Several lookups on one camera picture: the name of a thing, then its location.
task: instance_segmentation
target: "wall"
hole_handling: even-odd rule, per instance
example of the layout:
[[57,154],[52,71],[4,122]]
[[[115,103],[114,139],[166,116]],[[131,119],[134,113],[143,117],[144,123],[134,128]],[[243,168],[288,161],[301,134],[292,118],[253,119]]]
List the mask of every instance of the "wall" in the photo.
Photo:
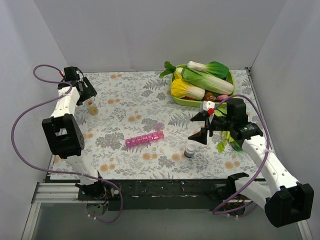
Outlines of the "wall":
[[[0,239],[20,239],[31,207],[37,181],[44,173],[32,170],[15,154],[10,141],[14,120],[26,108],[57,95],[57,86],[32,76],[38,64],[66,66],[61,51],[32,0],[0,0]],[[57,72],[43,69],[42,77],[60,80]],[[21,153],[35,165],[47,168],[51,152],[41,121],[54,106],[33,111],[22,118],[16,130]]]
[[285,0],[34,0],[69,65],[162,70],[252,66]]
[[252,79],[275,150],[315,191],[313,239],[320,239],[320,1],[287,0],[253,66]]

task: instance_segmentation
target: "green leaf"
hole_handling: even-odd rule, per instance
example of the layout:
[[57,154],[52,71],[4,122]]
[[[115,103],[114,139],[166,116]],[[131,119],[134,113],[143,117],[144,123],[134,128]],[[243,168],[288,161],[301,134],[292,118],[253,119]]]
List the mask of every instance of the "green leaf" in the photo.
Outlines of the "green leaf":
[[218,153],[222,153],[225,150],[225,145],[223,142],[220,142],[217,146],[216,149],[218,150]]
[[169,61],[164,62],[164,67],[165,67],[165,69],[173,70],[173,72],[176,70],[176,67],[173,66]]
[[162,79],[164,76],[172,74],[173,72],[174,72],[174,70],[172,70],[172,69],[166,69],[162,73],[160,73],[159,78]]

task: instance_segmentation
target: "cable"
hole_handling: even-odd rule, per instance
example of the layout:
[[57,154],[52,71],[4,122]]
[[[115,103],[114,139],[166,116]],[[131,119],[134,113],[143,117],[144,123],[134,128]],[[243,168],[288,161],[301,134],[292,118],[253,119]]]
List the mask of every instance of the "cable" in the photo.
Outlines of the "cable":
[[[213,110],[216,110],[217,108],[219,108],[221,106],[221,104],[223,104],[224,102],[228,101],[229,99],[232,99],[232,98],[235,98],[235,97],[240,97],[240,98],[244,98],[246,99],[253,107],[253,109],[255,110],[255,112],[257,113],[259,119],[260,119],[260,122],[262,124],[262,127],[265,131],[265,138],[266,138],[266,149],[268,150],[269,147],[270,147],[270,137],[269,137],[269,133],[268,133],[268,130],[267,130],[267,127],[266,127],[266,124],[261,116],[261,114],[259,113],[257,107],[255,106],[255,104],[251,101],[250,98],[248,98],[247,96],[245,95],[242,95],[242,94],[234,94],[232,96],[229,96],[227,97],[226,99],[224,99],[223,101],[221,101],[217,106],[215,106],[215,108]],[[234,194],[232,194],[230,197],[228,197],[226,200],[224,200],[221,204],[219,204],[213,211],[212,211],[212,214],[214,215],[221,215],[221,214],[226,214],[228,211],[218,211],[221,207],[223,207],[223,205],[227,204],[230,200],[232,200],[233,198],[235,198],[237,195],[239,195],[246,187],[248,187],[256,178],[257,176],[260,174],[260,172],[262,171],[262,168],[264,167],[267,159],[268,159],[268,154],[269,152],[266,151],[265,154],[264,154],[264,158],[261,162],[261,165],[259,166],[258,170],[256,171],[256,173],[252,176],[252,178],[245,184],[243,185],[238,191],[236,191]],[[237,210],[239,209],[242,209],[242,208],[245,208],[246,207],[246,204],[241,206],[241,207],[238,207],[238,208],[235,208]],[[254,209],[256,209],[256,207],[254,207],[250,212],[247,212],[245,213],[244,215],[242,215],[242,217],[244,216],[247,216],[249,215],[250,213],[252,213],[254,211]]]
[[[35,76],[35,78],[37,78],[38,80],[42,81],[42,82],[45,82],[45,83],[50,83],[50,84],[61,84],[60,81],[49,81],[49,80],[45,80],[43,78],[40,78],[37,76],[36,74],[36,70],[40,67],[48,67],[48,68],[52,68],[52,69],[55,69],[57,71],[59,71],[59,73],[61,74],[62,71],[55,67],[55,66],[51,66],[51,65],[47,65],[47,64],[41,64],[41,65],[38,65],[36,66],[34,69],[33,69],[33,75]],[[30,112],[31,110],[33,109],[36,109],[40,106],[43,106],[45,104],[48,104],[48,103],[51,103],[51,102],[54,102],[56,100],[59,100],[59,99],[62,99],[66,94],[70,93],[70,91],[72,90],[72,84],[69,83],[69,82],[64,82],[65,84],[69,85],[70,88],[61,96],[58,96],[54,99],[51,99],[51,100],[48,100],[48,101],[45,101],[45,102],[42,102],[42,103],[39,103],[35,106],[32,106],[30,108],[28,108],[27,110],[25,110],[23,113],[21,113],[17,119],[14,121],[14,124],[12,126],[12,129],[11,129],[11,143],[12,143],[12,146],[13,146],[13,149],[15,151],[15,153],[18,155],[18,157],[26,164],[28,165],[29,167],[33,168],[33,169],[36,169],[36,170],[39,170],[39,171],[43,171],[43,172],[46,172],[46,173],[54,173],[54,174],[72,174],[72,175],[78,175],[78,176],[85,176],[87,178],[90,178],[90,179],[94,179],[94,180],[97,180],[97,181],[102,181],[102,182],[105,182],[109,185],[112,185],[113,187],[115,187],[118,191],[119,191],[119,196],[120,196],[120,210],[119,210],[119,213],[118,215],[111,221],[108,221],[108,220],[105,220],[105,219],[102,219],[102,218],[99,218],[99,217],[96,217],[96,216],[93,216],[93,215],[89,215],[89,217],[92,217],[94,219],[97,219],[101,222],[104,222],[104,223],[107,223],[107,224],[111,224],[113,222],[115,222],[116,220],[118,220],[118,218],[120,217],[120,214],[124,208],[124,200],[123,200],[123,196],[122,196],[122,193],[119,189],[119,187],[117,185],[115,185],[113,182],[110,182],[108,180],[105,180],[105,179],[102,179],[102,178],[98,178],[98,177],[95,177],[95,176],[91,176],[91,175],[88,175],[88,174],[82,174],[80,172],[74,172],[74,171],[59,171],[59,170],[51,170],[51,169],[45,169],[45,168],[41,168],[41,167],[38,167],[38,166],[35,166],[35,165],[32,165],[31,163],[29,163],[26,159],[24,159],[24,157],[21,155],[21,153],[19,152],[17,146],[16,146],[16,142],[15,142],[15,129],[16,129],[16,126],[19,122],[19,120],[28,112]]]

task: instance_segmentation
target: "table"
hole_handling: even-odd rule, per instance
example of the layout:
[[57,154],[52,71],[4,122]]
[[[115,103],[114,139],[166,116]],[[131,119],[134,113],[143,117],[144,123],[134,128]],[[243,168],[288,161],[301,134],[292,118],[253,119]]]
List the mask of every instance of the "table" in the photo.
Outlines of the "table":
[[[246,95],[256,105],[245,70],[231,71],[236,93]],[[207,145],[197,145],[192,158],[184,156],[187,137],[198,132],[203,122],[190,122],[197,107],[181,106],[170,95],[170,77],[160,71],[93,72],[85,74],[98,92],[94,102],[99,113],[90,115],[85,106],[76,108],[75,119],[85,138],[82,151],[104,179],[226,179],[246,172],[252,176],[257,166],[244,152],[228,144],[218,153],[221,132],[208,137]],[[247,103],[249,121],[262,125]],[[164,139],[132,148],[125,139],[163,130]],[[67,161],[55,157],[54,170],[72,171]],[[52,174],[51,180],[74,180],[78,176]]]

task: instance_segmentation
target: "purple cable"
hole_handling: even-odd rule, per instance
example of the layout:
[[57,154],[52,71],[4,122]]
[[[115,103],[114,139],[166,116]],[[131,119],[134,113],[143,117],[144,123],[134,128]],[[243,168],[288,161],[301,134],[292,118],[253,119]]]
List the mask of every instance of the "purple cable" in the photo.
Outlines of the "purple cable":
[[[40,67],[49,67],[49,68],[53,68],[53,69],[56,69],[58,70],[60,73],[62,73],[62,71],[55,67],[55,66],[51,66],[51,65],[47,65],[47,64],[41,64],[41,65],[38,65],[36,66],[34,69],[33,69],[33,75],[40,81],[42,82],[45,82],[45,83],[50,83],[50,84],[61,84],[60,81],[49,81],[49,80],[45,80],[45,79],[42,79],[40,77],[37,76],[36,74],[36,70]],[[66,84],[66,85],[69,85],[70,88],[68,89],[68,91],[65,92],[65,94],[68,94],[70,93],[70,91],[72,90],[72,85],[71,83],[68,83],[68,82],[64,82],[63,84]],[[102,182],[105,182],[109,185],[112,185],[113,187],[115,187],[118,191],[119,191],[119,195],[120,195],[120,201],[121,201],[121,205],[120,205],[120,210],[119,210],[119,213],[118,215],[111,221],[108,221],[108,220],[105,220],[105,219],[102,219],[102,218],[99,218],[99,217],[96,217],[96,216],[92,216],[90,215],[90,217],[94,218],[94,219],[97,219],[101,222],[104,222],[104,223],[107,223],[107,224],[111,224],[113,222],[115,222],[116,220],[118,220],[118,218],[120,217],[120,214],[124,208],[124,199],[123,199],[123,196],[122,196],[122,193],[119,189],[119,187],[117,185],[115,185],[113,182],[110,182],[108,180],[105,180],[105,179],[101,179],[101,178],[97,178],[95,176],[90,176],[88,174],[82,174],[80,172],[74,172],[74,171],[58,171],[58,170],[51,170],[51,169],[45,169],[45,168],[41,168],[41,167],[38,167],[38,166],[35,166],[35,165],[32,165],[31,163],[29,163],[26,159],[24,159],[24,157],[20,154],[17,146],[16,146],[16,142],[15,142],[15,129],[16,129],[16,126],[19,122],[19,120],[28,112],[30,112],[31,110],[35,109],[35,108],[38,108],[40,106],[43,106],[45,104],[48,104],[48,103],[51,103],[51,102],[54,102],[56,100],[59,100],[61,98],[63,98],[65,95],[61,95],[61,96],[58,96],[54,99],[51,99],[51,100],[48,100],[48,101],[45,101],[45,102],[42,102],[42,103],[39,103],[35,106],[32,106],[30,107],[29,109],[25,110],[23,113],[21,113],[17,119],[14,121],[14,124],[12,126],[12,129],[11,129],[11,143],[12,143],[12,146],[13,146],[13,149],[15,151],[15,153],[18,155],[18,157],[26,164],[28,165],[29,167],[33,168],[33,169],[36,169],[36,170],[39,170],[39,171],[43,171],[43,172],[46,172],[46,173],[55,173],[55,174],[72,174],[72,175],[78,175],[78,176],[85,176],[87,178],[90,178],[90,179],[94,179],[94,180],[97,180],[97,181],[102,181]]]
[[[241,97],[241,98],[244,98],[246,99],[251,105],[252,107],[254,108],[254,110],[256,111],[260,121],[261,121],[261,124],[262,124],[262,127],[265,131],[265,138],[266,138],[266,149],[268,150],[269,147],[270,147],[270,137],[269,137],[269,133],[268,133],[268,130],[267,130],[267,127],[266,127],[266,124],[261,116],[261,114],[259,113],[257,107],[254,105],[254,103],[250,100],[250,98],[248,98],[247,96],[245,95],[241,95],[241,94],[234,94],[232,96],[229,96],[228,98],[224,99],[223,101],[221,101],[213,110],[217,109],[222,103],[226,102],[227,100],[229,99],[232,99],[234,97]],[[262,168],[264,167],[267,159],[268,159],[268,154],[269,152],[267,151],[265,154],[264,154],[264,158],[261,162],[261,165],[259,166],[258,170],[256,171],[256,173],[252,176],[252,178],[245,184],[243,185],[238,191],[236,191],[234,194],[232,194],[230,197],[228,197],[226,200],[224,200],[220,205],[218,205],[213,211],[212,211],[212,214],[214,215],[221,215],[221,214],[226,214],[226,213],[230,213],[230,212],[234,212],[235,210],[232,209],[232,210],[228,210],[228,211],[218,211],[221,207],[223,207],[223,205],[227,204],[231,199],[235,198],[237,195],[239,195],[246,187],[248,187],[256,178],[257,176],[259,175],[259,173],[262,171]],[[245,208],[246,205],[243,205],[241,207],[238,207],[236,208],[237,210],[240,210],[240,209],[243,209]],[[250,213],[252,213],[254,211],[254,209],[256,209],[256,206],[250,211],[250,212],[247,212],[247,214],[245,215],[242,215],[242,217],[244,216],[247,216],[249,215]]]

